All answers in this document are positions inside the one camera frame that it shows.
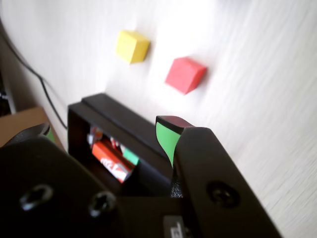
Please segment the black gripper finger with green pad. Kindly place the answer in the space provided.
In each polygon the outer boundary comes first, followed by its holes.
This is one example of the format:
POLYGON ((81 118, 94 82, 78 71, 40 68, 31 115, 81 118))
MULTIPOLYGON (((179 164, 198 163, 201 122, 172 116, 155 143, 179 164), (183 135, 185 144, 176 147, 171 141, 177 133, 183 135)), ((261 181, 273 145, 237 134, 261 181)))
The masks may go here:
POLYGON ((114 197, 50 131, 27 128, 0 149, 1 237, 119 237, 114 197))
POLYGON ((280 233, 211 129, 156 118, 156 136, 190 203, 197 238, 278 238, 280 233))

